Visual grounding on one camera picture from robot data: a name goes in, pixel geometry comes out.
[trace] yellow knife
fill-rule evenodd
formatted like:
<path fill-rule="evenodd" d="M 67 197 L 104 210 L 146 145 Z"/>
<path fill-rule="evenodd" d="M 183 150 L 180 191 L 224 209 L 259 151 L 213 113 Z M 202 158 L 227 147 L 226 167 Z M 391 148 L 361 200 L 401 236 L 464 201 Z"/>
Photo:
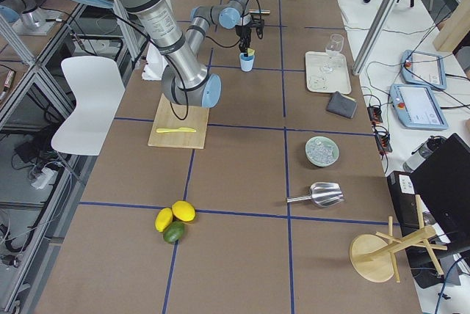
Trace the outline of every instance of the yellow knife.
<path fill-rule="evenodd" d="M 180 127 L 180 128 L 157 128 L 157 133 L 172 133 L 172 132 L 185 132 L 185 133 L 195 133 L 194 128 Z"/>

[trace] lemon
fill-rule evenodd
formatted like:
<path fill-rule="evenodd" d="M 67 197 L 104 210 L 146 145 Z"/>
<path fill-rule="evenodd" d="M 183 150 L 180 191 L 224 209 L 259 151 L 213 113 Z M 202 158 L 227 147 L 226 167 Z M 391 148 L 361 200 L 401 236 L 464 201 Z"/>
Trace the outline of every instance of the lemon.
<path fill-rule="evenodd" d="M 173 221 L 170 226 L 163 232 L 163 239 L 168 243 L 175 243 L 184 234 L 184 223 L 181 221 Z"/>
<path fill-rule="evenodd" d="M 196 217 L 194 206 L 184 200 L 179 200 L 171 206 L 173 214 L 181 221 L 192 221 Z"/>
<path fill-rule="evenodd" d="M 173 221 L 173 212 L 170 208 L 162 209 L 155 219 L 155 228 L 159 232 L 165 231 L 165 228 Z"/>

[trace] round wooden base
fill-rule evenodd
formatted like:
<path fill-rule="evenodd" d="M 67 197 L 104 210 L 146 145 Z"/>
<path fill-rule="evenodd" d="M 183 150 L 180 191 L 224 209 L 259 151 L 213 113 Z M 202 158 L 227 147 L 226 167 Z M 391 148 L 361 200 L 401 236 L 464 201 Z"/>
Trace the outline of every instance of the round wooden base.
<path fill-rule="evenodd" d="M 387 246 L 377 235 L 359 235 L 350 247 L 350 259 L 354 269 L 364 278 L 372 282 L 385 282 L 394 276 L 394 267 L 389 252 L 378 255 L 374 260 L 363 257 Z"/>

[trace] tablet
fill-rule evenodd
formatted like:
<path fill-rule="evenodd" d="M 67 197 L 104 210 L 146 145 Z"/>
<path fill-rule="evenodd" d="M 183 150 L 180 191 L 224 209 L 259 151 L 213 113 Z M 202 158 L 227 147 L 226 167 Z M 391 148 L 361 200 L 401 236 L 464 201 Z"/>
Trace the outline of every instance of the tablet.
<path fill-rule="evenodd" d="M 398 119 L 405 127 L 434 131 L 448 129 L 444 114 L 428 86 L 392 84 L 390 97 Z"/>
<path fill-rule="evenodd" d="M 447 88 L 444 58 L 436 54 L 406 50 L 402 56 L 402 75 L 410 84 L 427 85 L 434 90 Z"/>

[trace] bottle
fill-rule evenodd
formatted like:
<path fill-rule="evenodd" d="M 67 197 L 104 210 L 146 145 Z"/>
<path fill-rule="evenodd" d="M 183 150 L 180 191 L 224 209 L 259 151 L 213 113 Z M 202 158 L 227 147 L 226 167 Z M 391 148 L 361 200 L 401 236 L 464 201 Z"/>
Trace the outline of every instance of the bottle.
<path fill-rule="evenodd" d="M 446 138 L 444 136 L 430 136 L 426 142 L 411 153 L 411 157 L 403 164 L 403 170 L 405 172 L 413 172 L 445 141 Z"/>

